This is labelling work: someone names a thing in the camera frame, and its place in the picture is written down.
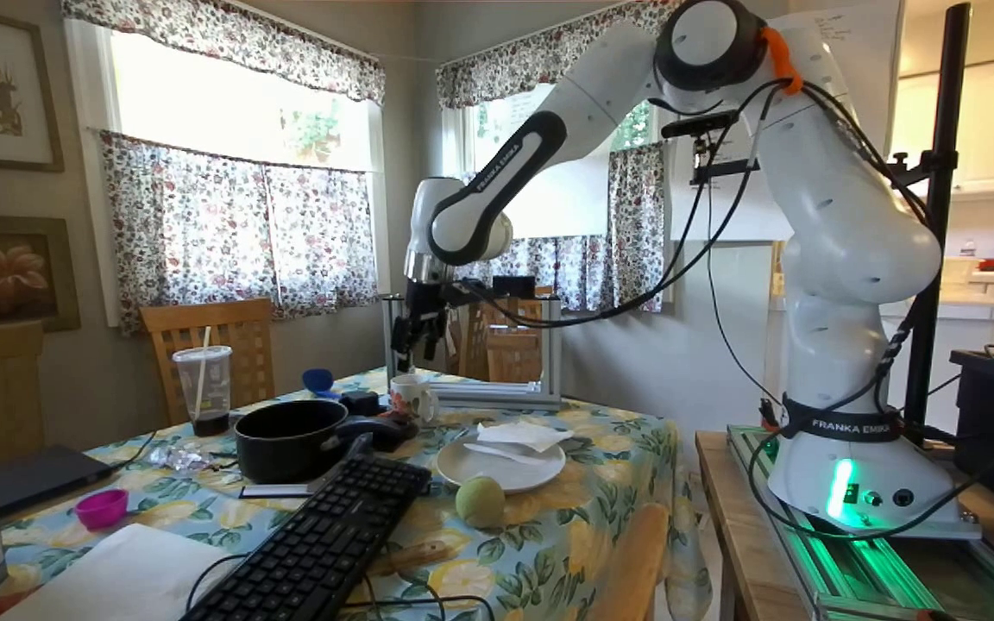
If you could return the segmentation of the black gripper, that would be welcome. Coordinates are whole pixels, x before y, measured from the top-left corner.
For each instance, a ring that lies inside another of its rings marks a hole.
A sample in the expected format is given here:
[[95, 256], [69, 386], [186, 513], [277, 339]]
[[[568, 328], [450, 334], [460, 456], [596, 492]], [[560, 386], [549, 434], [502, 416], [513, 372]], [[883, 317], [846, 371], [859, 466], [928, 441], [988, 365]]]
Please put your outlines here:
[[410, 358], [413, 352], [431, 358], [439, 342], [446, 339], [446, 314], [450, 314], [446, 283], [410, 281], [399, 306], [395, 311], [391, 352], [399, 358]]

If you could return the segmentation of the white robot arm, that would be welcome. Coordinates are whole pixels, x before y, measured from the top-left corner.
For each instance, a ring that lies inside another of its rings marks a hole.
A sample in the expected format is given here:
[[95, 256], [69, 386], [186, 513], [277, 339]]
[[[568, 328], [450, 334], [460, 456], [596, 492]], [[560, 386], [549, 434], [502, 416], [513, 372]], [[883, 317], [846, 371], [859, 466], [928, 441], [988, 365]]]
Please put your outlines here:
[[465, 293], [452, 272], [512, 245], [505, 208], [541, 168], [589, 157], [642, 103], [737, 119], [742, 176], [778, 208], [788, 426], [767, 492], [793, 525], [816, 518], [846, 538], [965, 538], [961, 487], [887, 409], [902, 339], [880, 311], [934, 283], [941, 245], [859, 133], [811, 13], [767, 21], [742, 0], [679, 0], [652, 27], [607, 27], [472, 179], [413, 191], [391, 348], [443, 328]]

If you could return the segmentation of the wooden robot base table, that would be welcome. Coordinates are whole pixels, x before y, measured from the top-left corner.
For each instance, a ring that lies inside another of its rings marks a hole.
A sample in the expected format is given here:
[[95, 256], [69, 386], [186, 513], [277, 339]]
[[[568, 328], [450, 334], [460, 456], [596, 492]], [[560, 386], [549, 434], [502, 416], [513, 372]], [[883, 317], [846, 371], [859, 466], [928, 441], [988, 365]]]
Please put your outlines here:
[[701, 482], [724, 554], [724, 621], [994, 621], [994, 494], [971, 487], [961, 510], [972, 542], [825, 542], [770, 518], [760, 433], [701, 433]]

